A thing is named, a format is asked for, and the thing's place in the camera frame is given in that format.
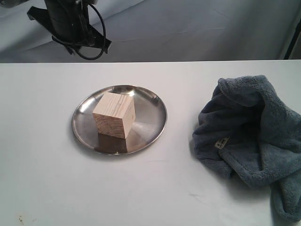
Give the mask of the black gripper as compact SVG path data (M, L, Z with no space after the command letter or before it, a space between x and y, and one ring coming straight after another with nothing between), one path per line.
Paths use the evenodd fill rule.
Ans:
M53 28L60 39L87 39L89 28L88 5L96 0L46 0Z

